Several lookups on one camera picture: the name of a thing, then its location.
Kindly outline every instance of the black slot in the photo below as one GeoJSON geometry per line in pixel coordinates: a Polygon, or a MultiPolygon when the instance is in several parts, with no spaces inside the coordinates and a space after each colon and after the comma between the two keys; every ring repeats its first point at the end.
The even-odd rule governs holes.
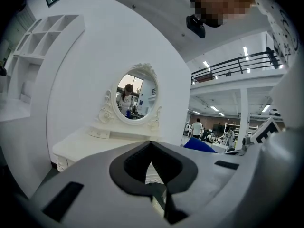
{"type": "Polygon", "coordinates": [[[226,162],[226,161],[217,161],[214,164],[219,165],[221,167],[226,167],[226,168],[229,168],[229,169],[233,169],[233,170],[236,170],[239,166],[239,164],[230,163],[230,162],[226,162]]]}
{"type": "Polygon", "coordinates": [[[80,183],[68,183],[44,208],[43,213],[59,222],[83,187],[80,183]]]}

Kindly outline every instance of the white column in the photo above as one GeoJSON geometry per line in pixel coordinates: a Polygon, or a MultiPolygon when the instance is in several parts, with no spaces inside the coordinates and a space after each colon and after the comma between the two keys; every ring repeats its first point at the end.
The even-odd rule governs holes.
{"type": "Polygon", "coordinates": [[[241,111],[242,111],[241,124],[240,124],[240,127],[239,127],[236,150],[240,150],[242,148],[242,141],[243,141],[243,138],[245,137],[246,131],[247,131],[248,95],[247,95],[247,89],[246,88],[241,89],[241,111]]]}

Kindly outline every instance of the blue object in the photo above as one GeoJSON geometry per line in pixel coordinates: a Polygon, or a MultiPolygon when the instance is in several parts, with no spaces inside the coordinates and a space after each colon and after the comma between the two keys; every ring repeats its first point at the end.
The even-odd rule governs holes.
{"type": "Polygon", "coordinates": [[[189,141],[184,145],[184,148],[199,150],[203,152],[216,153],[211,147],[209,147],[209,145],[194,137],[191,137],[189,139],[189,141]]]}

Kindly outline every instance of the oval mirror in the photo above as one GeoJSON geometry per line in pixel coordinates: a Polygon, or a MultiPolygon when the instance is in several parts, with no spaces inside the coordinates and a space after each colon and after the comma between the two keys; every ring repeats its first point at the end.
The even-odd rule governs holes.
{"type": "Polygon", "coordinates": [[[116,103],[120,113],[137,120],[147,116],[156,101],[157,86],[153,77],[144,69],[132,69],[119,82],[116,103]]]}

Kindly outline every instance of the vanity table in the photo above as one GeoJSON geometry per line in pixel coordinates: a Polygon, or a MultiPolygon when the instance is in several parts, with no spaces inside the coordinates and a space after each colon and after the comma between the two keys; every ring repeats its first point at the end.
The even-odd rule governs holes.
{"type": "MultiPolygon", "coordinates": [[[[150,64],[137,64],[130,67],[127,72],[117,77],[112,89],[106,91],[105,103],[98,117],[88,126],[78,129],[53,146],[53,153],[57,157],[58,171],[64,171],[75,162],[92,154],[105,152],[131,143],[162,140],[159,131],[161,108],[159,83],[152,66],[150,64]],[[152,91],[153,94],[155,94],[155,91],[157,92],[153,107],[142,118],[129,119],[120,112],[117,106],[115,93],[122,78],[126,75],[136,78],[141,77],[142,85],[140,86],[141,93],[139,94],[140,97],[142,96],[141,99],[144,99],[144,96],[148,98],[148,95],[144,95],[149,93],[149,90],[145,88],[146,85],[150,85],[153,88],[151,94],[152,91]]],[[[146,183],[149,182],[162,183],[152,164],[147,170],[146,183]]]]}

